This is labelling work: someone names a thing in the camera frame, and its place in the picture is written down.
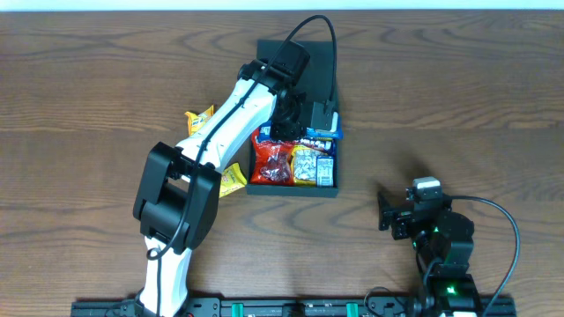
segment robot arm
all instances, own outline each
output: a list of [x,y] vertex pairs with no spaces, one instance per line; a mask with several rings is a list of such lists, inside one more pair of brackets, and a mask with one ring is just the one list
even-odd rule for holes
[[417,255],[422,284],[407,307],[407,316],[481,313],[478,291],[467,274],[474,223],[452,211],[452,199],[443,194],[434,177],[414,180],[406,194],[408,204],[398,208],[378,193],[378,206],[379,229],[391,226],[394,240],[411,239]]
[[[149,250],[161,252],[167,244],[170,248],[159,262],[147,265],[145,288],[137,301],[140,315],[174,316],[182,310],[191,252],[217,214],[221,172],[252,131],[272,120],[271,137],[296,139],[306,127],[319,128],[330,121],[331,107],[305,103],[305,94],[293,91],[308,60],[304,47],[287,42],[270,68],[263,60],[243,65],[231,96],[196,134],[174,148],[159,143],[149,153],[133,215],[141,222]],[[205,151],[195,162],[204,140]],[[169,178],[190,182],[191,195],[168,183]],[[182,238],[175,240],[177,230]]]
[[[233,107],[235,107],[241,96],[252,85],[252,82],[252,79],[240,79],[235,85],[234,91],[227,99],[226,103],[207,122],[207,124],[194,136],[184,139],[176,145],[177,148],[182,148],[182,156],[187,158],[187,161],[196,158],[200,144],[202,143],[204,138],[206,138],[212,128],[217,125],[218,122],[231,109],[233,109]],[[217,133],[211,138],[211,141],[207,146],[208,151],[204,152],[201,164],[213,164],[213,166],[215,166],[215,174],[221,173],[225,169],[226,164],[229,162],[231,157],[241,147],[242,143],[247,138],[249,138],[252,131],[262,123],[269,120],[272,112],[274,111],[276,99],[277,96],[270,93],[268,87],[264,85],[258,85],[250,94],[245,104],[240,107],[229,118],[226,124],[221,126]],[[184,180],[189,181],[187,174],[181,173],[181,177]],[[170,196],[176,197],[176,199],[174,199],[177,202],[176,209],[182,210],[182,198],[184,197],[184,194],[180,193],[179,190],[172,188],[170,184],[168,184],[167,188],[165,188],[165,190],[163,191],[167,191],[167,189],[170,189]],[[211,195],[218,197],[218,194],[211,193]],[[214,206],[216,209],[215,212],[213,210],[208,211],[210,215],[213,215],[213,218],[215,218],[215,213],[217,212],[217,201],[214,203]],[[175,222],[173,221],[171,225],[175,226],[175,223],[177,222],[178,220],[176,220]],[[145,244],[147,245],[147,248],[149,250],[162,250],[165,247],[166,243],[161,241],[156,235],[158,231],[149,229],[145,232],[149,233],[145,235]],[[157,312],[157,299],[160,299],[159,312],[162,316],[174,316],[174,314],[181,309],[182,303],[184,303],[188,296],[186,276],[191,254],[192,249],[189,247],[185,248],[180,254],[177,254],[171,248],[161,258],[160,270],[157,261],[149,261],[147,263],[147,277],[145,280],[145,287],[141,291],[139,297],[140,303],[143,304],[145,314],[149,314],[149,312]],[[157,286],[158,276],[160,276],[160,288],[158,288]]]

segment red snack bag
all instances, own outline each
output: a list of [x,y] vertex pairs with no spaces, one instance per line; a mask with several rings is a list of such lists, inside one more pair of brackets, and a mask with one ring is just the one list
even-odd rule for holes
[[255,171],[250,182],[262,185],[292,186],[293,177],[290,169],[293,143],[263,141],[258,143],[258,129],[251,135],[255,148]]

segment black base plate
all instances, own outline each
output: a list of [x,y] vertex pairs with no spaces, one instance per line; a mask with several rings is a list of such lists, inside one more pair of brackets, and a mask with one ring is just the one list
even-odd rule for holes
[[[397,297],[402,303],[407,303],[408,297]],[[486,306],[490,298],[482,298],[482,305]],[[404,316],[404,309],[393,297],[371,297],[367,303],[382,316]],[[122,302],[76,302],[72,303],[71,317],[135,317],[134,299]],[[234,304],[243,305],[243,314],[233,314]],[[350,316],[347,304],[356,304],[358,316]],[[299,306],[303,316],[309,317],[374,317],[364,307],[362,299],[229,299],[192,298],[187,305],[185,316],[193,317],[290,317],[286,316],[285,307]],[[488,312],[488,316],[515,317],[517,316],[515,302],[511,298],[497,299],[495,305]]]

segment snack package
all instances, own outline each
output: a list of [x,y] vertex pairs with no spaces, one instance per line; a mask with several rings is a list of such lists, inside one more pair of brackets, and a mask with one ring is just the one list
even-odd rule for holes
[[326,156],[322,151],[305,145],[292,150],[292,175],[296,186],[315,186],[317,183],[317,157]]
[[261,124],[258,127],[258,137],[257,142],[272,141],[271,139],[271,125],[272,122],[268,120],[267,122]]
[[244,188],[247,185],[247,179],[241,173],[239,163],[234,163],[223,171],[221,174],[221,186],[219,189],[219,198],[229,195],[237,189]]
[[333,157],[317,157],[317,187],[333,187],[333,165]]
[[335,151],[335,146],[333,144],[333,140],[331,139],[327,140],[303,137],[298,140],[298,144],[305,145],[314,150],[322,151],[329,155],[332,155],[332,153]]
[[289,142],[257,142],[259,129],[251,135],[255,148],[255,170],[250,182],[263,185],[292,186],[290,158],[293,144]]
[[208,120],[215,114],[215,105],[211,105],[201,114],[194,114],[187,111],[185,115],[188,117],[188,136],[192,136],[200,130]]

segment blue snack package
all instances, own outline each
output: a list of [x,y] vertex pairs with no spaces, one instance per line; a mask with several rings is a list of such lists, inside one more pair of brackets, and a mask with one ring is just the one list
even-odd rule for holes
[[258,127],[258,136],[256,137],[258,143],[271,140],[271,121],[263,123]]

